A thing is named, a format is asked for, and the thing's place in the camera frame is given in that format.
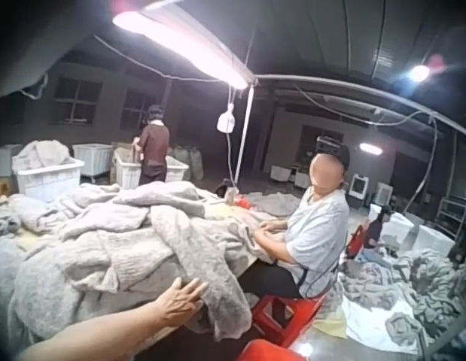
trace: ceiling light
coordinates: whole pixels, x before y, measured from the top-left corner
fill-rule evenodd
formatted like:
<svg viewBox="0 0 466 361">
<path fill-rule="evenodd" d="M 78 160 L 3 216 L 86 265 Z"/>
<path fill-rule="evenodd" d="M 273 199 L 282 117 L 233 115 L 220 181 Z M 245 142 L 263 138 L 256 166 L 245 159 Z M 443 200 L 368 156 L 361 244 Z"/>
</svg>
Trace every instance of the ceiling light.
<svg viewBox="0 0 466 361">
<path fill-rule="evenodd" d="M 425 65 L 417 65 L 415 68 L 410 70 L 408 77 L 416 83 L 421 83 L 430 75 L 430 68 Z"/>
<path fill-rule="evenodd" d="M 204 44 L 189 33 L 182 32 L 179 26 L 175 28 L 166 26 L 133 11 L 118 14 L 113 21 L 115 25 L 125 30 L 142 34 L 181 54 L 200 71 L 211 77 L 222 80 L 237 89 L 245 89 L 248 86 L 246 80 L 232 66 L 232 62 L 225 62 L 217 56 L 209 44 Z"/>
<path fill-rule="evenodd" d="M 379 148 L 376 145 L 368 144 L 368 143 L 361 143 L 360 149 L 366 153 L 373 154 L 374 156 L 379 156 L 380 154 L 383 153 L 382 148 Z"/>
</svg>

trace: metal pipe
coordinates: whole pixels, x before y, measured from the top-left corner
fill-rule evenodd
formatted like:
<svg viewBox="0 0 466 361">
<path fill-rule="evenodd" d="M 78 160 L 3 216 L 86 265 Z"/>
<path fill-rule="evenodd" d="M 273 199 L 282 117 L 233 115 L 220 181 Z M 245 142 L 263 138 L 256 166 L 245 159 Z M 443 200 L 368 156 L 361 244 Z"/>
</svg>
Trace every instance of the metal pipe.
<svg viewBox="0 0 466 361">
<path fill-rule="evenodd" d="M 258 80 L 307 81 L 310 83 L 341 86 L 343 88 L 349 88 L 349 89 L 357 90 L 363 93 L 369 93 L 374 96 L 381 96 L 383 98 L 390 99 L 393 102 L 397 102 L 407 107 L 417 109 L 418 111 L 423 111 L 424 113 L 430 115 L 436 120 L 439 120 L 440 122 L 445 123 L 446 125 L 452 127 L 456 131 L 462 133 L 463 135 L 466 135 L 466 128 L 454 122 L 450 118 L 447 118 L 444 115 L 437 113 L 436 111 L 433 111 L 430 108 L 427 108 L 424 105 L 421 105 L 417 102 L 413 102 L 409 99 L 405 99 L 401 96 L 397 96 L 395 94 L 391 94 L 383 90 L 369 88 L 368 86 L 349 83 L 347 81 L 327 79 L 325 77 L 306 77 L 302 75 L 283 75 L 283 74 L 260 74 L 260 75 L 256 75 L 256 78 Z"/>
<path fill-rule="evenodd" d="M 246 105 L 245 124 L 242 127 L 241 145 L 239 146 L 238 162 L 236 164 L 236 173 L 234 174 L 234 183 L 238 184 L 239 171 L 241 170 L 242 154 L 245 150 L 246 135 L 248 134 L 249 116 L 251 115 L 251 106 L 253 105 L 254 87 L 249 87 L 248 103 Z"/>
<path fill-rule="evenodd" d="M 450 191 L 452 190 L 453 176 L 455 174 L 455 162 L 457 161 L 457 145 L 458 133 L 453 132 L 452 165 L 450 166 L 449 183 L 446 186 L 446 197 L 450 196 Z"/>
</svg>

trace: red stool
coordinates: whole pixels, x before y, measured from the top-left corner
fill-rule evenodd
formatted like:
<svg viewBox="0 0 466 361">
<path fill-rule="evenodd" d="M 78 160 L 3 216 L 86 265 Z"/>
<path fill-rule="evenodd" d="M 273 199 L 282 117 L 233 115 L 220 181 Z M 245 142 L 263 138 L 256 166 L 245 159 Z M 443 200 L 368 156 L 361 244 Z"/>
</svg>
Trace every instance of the red stool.
<svg viewBox="0 0 466 361">
<path fill-rule="evenodd" d="M 363 246 L 363 238 L 365 236 L 365 228 L 360 225 L 356 229 L 355 233 L 353 233 L 352 239 L 346 246 L 346 257 L 349 259 L 354 259 L 358 252 L 361 250 L 361 246 Z"/>
<path fill-rule="evenodd" d="M 293 316 L 284 329 L 264 312 L 266 307 L 273 303 L 275 297 L 263 297 L 253 308 L 253 324 L 263 331 L 272 343 L 281 347 L 290 347 L 316 315 L 325 296 L 326 294 L 316 299 L 278 299 L 293 312 Z"/>
<path fill-rule="evenodd" d="M 305 361 L 305 358 L 265 340 L 251 341 L 236 361 Z"/>
</svg>

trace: white t-shirt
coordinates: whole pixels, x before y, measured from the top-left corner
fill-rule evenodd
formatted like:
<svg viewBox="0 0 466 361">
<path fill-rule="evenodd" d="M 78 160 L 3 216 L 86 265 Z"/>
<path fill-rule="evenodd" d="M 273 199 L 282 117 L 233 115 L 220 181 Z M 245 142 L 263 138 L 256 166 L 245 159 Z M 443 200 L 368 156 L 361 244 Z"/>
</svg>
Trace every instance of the white t-shirt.
<svg viewBox="0 0 466 361">
<path fill-rule="evenodd" d="M 311 195 L 310 187 L 288 219 L 286 249 L 298 265 L 278 263 L 292 273 L 297 283 L 305 268 L 308 269 L 300 285 L 300 294 L 305 298 L 317 296 L 337 276 L 332 270 L 346 245 L 349 216 L 349 206 L 341 190 L 316 202 L 310 200 Z M 317 280 L 326 269 L 328 271 Z"/>
</svg>

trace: chair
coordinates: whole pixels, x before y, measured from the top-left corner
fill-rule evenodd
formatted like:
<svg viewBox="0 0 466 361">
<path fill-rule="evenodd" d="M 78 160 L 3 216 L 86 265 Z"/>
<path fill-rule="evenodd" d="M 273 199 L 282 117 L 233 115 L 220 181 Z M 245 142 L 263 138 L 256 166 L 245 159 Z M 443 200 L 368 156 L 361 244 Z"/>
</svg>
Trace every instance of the chair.
<svg viewBox="0 0 466 361">
<path fill-rule="evenodd" d="M 253 308 L 253 324 L 264 332 L 268 341 L 281 347 L 290 347 L 316 315 L 326 294 L 315 299 L 279 299 L 265 296 Z M 273 303 L 274 299 L 278 299 L 293 312 L 293 316 L 284 329 L 265 313 L 266 308 Z"/>
<path fill-rule="evenodd" d="M 361 250 L 361 246 L 363 246 L 365 232 L 366 229 L 362 225 L 358 226 L 355 233 L 353 233 L 348 246 L 346 246 L 346 258 L 354 259 L 358 255 Z"/>
<path fill-rule="evenodd" d="M 251 341 L 236 361 L 306 361 L 292 350 L 257 339 Z"/>
</svg>

